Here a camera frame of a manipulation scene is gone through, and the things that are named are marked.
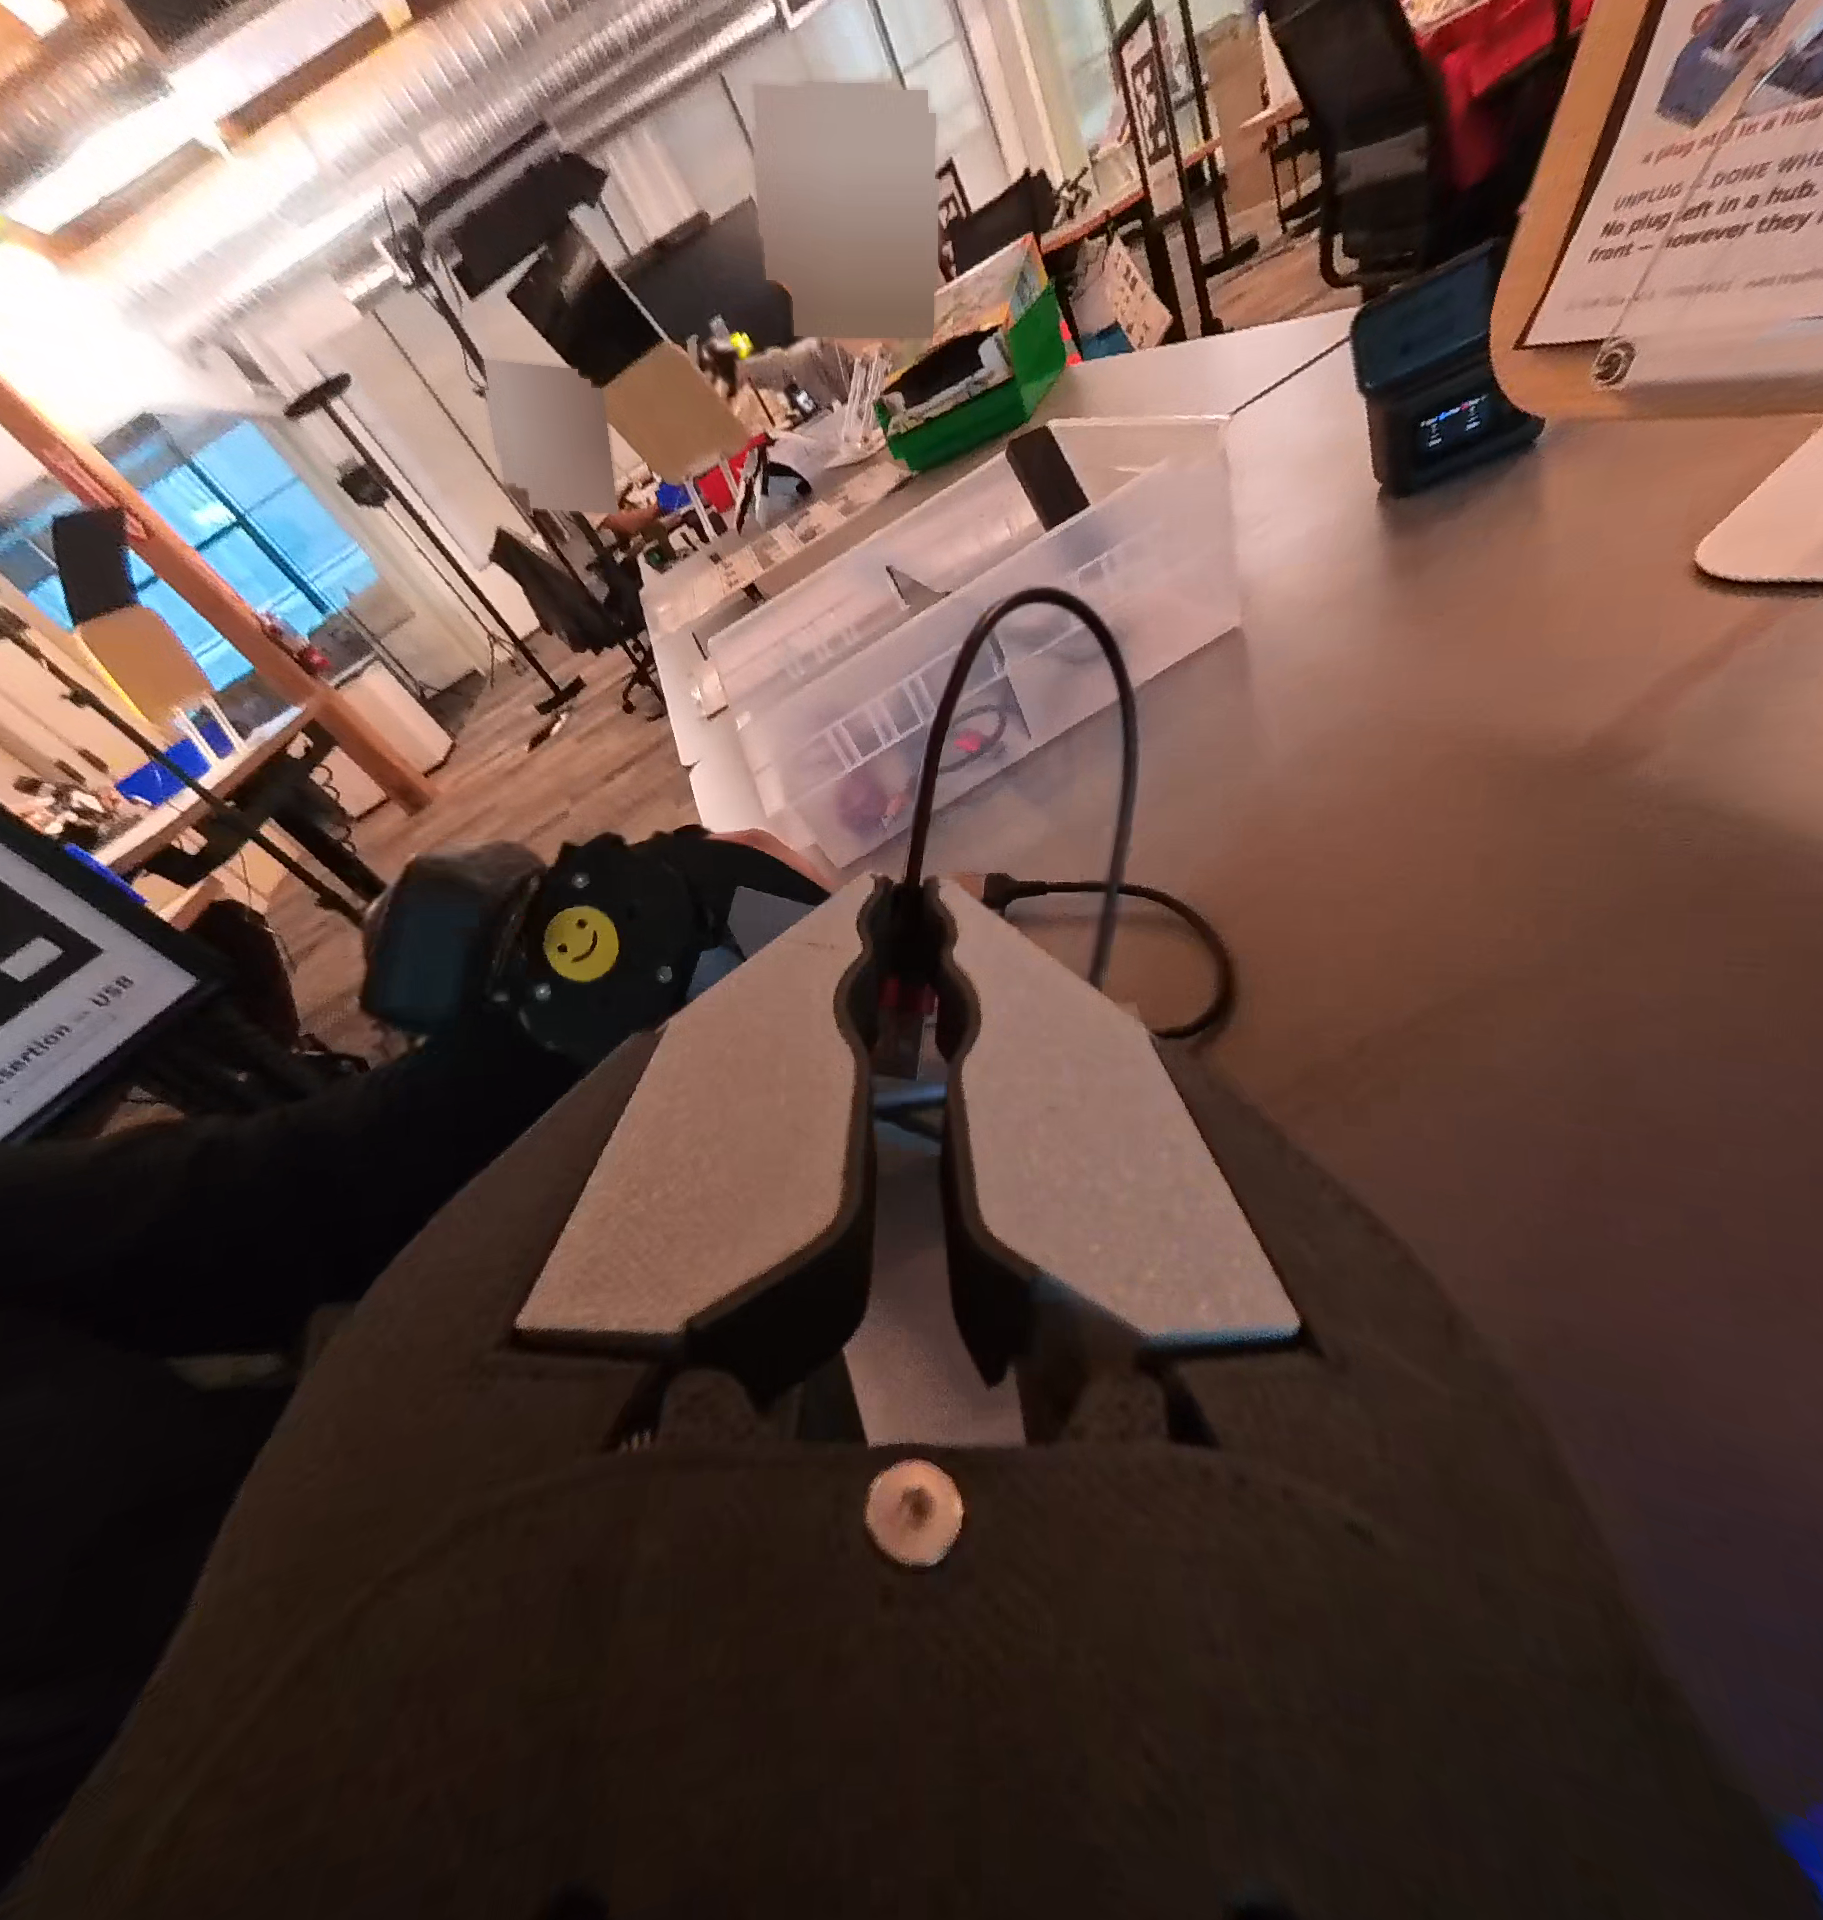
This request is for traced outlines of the marker sign on easel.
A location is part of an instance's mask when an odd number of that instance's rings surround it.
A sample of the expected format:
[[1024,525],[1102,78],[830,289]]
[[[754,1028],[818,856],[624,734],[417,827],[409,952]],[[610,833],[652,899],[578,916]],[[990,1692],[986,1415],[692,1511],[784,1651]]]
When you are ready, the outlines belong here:
[[1190,5],[1130,5],[1114,30],[1112,64],[1136,170],[1124,224],[1170,315],[1164,338],[1212,338],[1226,331],[1214,291],[1252,261],[1258,243],[1232,224]]

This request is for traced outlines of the printed instruction sheet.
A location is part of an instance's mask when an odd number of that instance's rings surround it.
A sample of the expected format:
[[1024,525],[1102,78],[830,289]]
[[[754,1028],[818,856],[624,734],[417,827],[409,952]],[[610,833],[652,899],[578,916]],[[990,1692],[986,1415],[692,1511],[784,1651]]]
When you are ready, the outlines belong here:
[[1823,322],[1823,2],[1660,5],[1526,337]]

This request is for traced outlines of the grey usb hub with cable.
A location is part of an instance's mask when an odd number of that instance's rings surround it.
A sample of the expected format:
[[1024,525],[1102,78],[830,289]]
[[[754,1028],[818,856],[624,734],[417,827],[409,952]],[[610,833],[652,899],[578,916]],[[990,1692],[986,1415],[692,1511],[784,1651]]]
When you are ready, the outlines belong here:
[[[1032,901],[1102,901],[1104,896],[1106,884],[1098,879],[1034,879],[1006,872],[988,875],[980,892],[982,904],[1000,916]],[[1154,1027],[1154,1039],[1164,1044],[1206,1044],[1218,1039],[1234,1023],[1240,1007],[1238,964],[1224,935],[1204,913],[1160,886],[1126,880],[1118,896],[1120,901],[1152,904],[1186,925],[1212,964],[1212,999],[1206,1009],[1190,1020]]]

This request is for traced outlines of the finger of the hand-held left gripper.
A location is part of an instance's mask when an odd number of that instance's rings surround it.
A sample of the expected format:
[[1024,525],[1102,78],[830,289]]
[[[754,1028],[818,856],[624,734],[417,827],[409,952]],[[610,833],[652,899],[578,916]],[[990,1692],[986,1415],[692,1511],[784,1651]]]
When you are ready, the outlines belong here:
[[760,884],[736,884],[708,933],[708,987],[740,971],[826,902],[822,889],[794,896]]

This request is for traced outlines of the framed marker sign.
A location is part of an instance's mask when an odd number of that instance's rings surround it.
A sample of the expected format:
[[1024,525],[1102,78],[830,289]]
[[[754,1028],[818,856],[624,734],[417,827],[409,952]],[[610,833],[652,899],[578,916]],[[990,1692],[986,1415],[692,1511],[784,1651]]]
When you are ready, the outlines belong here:
[[49,1135],[223,989],[131,886],[0,804],[0,1146]]

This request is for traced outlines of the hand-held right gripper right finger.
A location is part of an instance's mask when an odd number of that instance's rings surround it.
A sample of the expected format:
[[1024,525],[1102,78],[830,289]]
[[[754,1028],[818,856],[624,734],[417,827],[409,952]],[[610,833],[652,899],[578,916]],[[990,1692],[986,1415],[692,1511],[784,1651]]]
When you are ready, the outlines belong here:
[[1128,1360],[1284,1348],[1304,1320],[1150,1030],[952,880],[932,889],[952,1311],[980,1377],[1052,1313]]

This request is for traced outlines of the green cardboard box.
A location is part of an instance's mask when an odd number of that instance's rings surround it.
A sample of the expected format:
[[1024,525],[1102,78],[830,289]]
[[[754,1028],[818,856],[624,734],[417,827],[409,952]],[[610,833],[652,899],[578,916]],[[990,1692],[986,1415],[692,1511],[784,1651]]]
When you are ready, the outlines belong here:
[[964,287],[944,291],[930,338],[876,400],[884,449],[914,475],[1024,429],[1074,363],[1050,277],[1020,277],[1002,300],[966,300]]

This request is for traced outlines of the red bag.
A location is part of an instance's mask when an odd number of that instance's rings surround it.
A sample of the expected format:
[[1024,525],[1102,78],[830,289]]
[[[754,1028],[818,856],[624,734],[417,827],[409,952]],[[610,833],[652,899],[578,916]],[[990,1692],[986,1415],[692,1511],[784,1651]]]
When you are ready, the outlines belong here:
[[1404,13],[1444,99],[1452,187],[1528,179],[1594,5],[1412,2]]

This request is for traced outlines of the black office chair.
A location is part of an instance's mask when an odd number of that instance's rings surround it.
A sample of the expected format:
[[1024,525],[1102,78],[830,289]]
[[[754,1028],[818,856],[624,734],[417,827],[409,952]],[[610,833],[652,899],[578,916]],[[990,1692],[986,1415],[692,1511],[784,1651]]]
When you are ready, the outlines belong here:
[[1338,291],[1422,277],[1452,228],[1442,84],[1400,2],[1276,2],[1266,23],[1320,165],[1318,254]]

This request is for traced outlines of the black battery charging case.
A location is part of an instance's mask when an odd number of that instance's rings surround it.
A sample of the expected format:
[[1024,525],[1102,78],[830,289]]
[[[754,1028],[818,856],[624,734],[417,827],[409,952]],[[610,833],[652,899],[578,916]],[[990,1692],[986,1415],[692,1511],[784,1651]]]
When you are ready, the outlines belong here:
[[1356,392],[1384,497],[1428,493],[1544,435],[1546,423],[1508,399],[1494,370],[1502,266],[1504,246],[1484,243],[1356,310]]

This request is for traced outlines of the black floor lamp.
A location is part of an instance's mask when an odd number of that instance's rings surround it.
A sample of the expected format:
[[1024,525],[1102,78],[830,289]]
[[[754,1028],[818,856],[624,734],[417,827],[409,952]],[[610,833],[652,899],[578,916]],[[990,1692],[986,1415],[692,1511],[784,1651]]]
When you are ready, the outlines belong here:
[[542,663],[526,636],[508,620],[493,595],[479,583],[459,548],[445,539],[435,518],[419,506],[397,471],[391,469],[387,459],[357,430],[345,406],[351,386],[353,381],[349,374],[329,377],[291,399],[285,406],[285,416],[293,423],[329,421],[337,429],[349,444],[355,463],[373,477],[373,486],[369,486],[367,493],[383,497],[381,505],[387,511],[397,511],[405,516],[407,525],[421,537],[421,545],[429,546],[431,555],[445,566],[453,587],[467,598],[471,612],[481,614],[493,638],[505,643],[514,658],[540,682],[542,696],[536,698],[536,712],[542,717],[542,727],[540,732],[534,734],[532,747],[536,749],[556,738],[584,693],[584,681],[560,681]]

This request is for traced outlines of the instruction sheet on wooden stand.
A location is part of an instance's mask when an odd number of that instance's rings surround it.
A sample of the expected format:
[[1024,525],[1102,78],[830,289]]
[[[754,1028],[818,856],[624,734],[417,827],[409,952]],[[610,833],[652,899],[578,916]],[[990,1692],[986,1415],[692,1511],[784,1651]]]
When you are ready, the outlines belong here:
[[1738,589],[1823,590],[1823,321],[1534,348],[1526,337],[1602,170],[1660,5],[1596,5],[1524,203],[1494,308],[1506,396],[1546,421],[1816,419],[1820,429],[1698,545],[1700,574]]

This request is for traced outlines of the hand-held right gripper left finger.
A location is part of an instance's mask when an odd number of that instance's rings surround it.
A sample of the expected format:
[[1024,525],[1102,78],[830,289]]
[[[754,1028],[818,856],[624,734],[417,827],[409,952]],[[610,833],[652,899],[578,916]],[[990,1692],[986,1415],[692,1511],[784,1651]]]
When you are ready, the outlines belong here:
[[710,985],[650,1044],[516,1340],[714,1372],[768,1404],[870,1304],[876,876]]

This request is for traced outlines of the wooden support post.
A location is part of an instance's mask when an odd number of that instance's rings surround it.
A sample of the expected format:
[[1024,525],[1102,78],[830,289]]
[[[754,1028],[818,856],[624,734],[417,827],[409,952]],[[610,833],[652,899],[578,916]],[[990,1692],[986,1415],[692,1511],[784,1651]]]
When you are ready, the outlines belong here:
[[137,555],[179,590],[293,709],[315,709],[337,742],[409,814],[435,804],[431,782],[329,682],[309,675],[271,620],[259,614],[181,539],[143,495],[81,435],[69,430],[0,372],[0,429],[87,509],[121,512]]

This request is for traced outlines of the clear plastic organizer box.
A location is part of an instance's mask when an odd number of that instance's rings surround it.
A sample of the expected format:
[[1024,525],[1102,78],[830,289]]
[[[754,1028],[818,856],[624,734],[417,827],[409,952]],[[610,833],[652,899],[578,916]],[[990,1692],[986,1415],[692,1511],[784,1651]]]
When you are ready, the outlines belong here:
[[[980,612],[1060,587],[1112,625],[1142,688],[1238,628],[1230,438],[1208,416],[1052,423],[1092,506],[1056,533],[1032,516],[1004,452],[850,542],[788,559],[790,529],[706,566],[742,580],[682,631],[658,617],[660,682],[700,822],[762,830],[832,869],[868,851],[840,829],[834,791],[856,770],[916,782],[926,732]],[[1010,688],[1028,742],[938,785],[954,804],[1116,703],[1092,638],[1068,614],[1026,610],[978,658],[958,710]]]

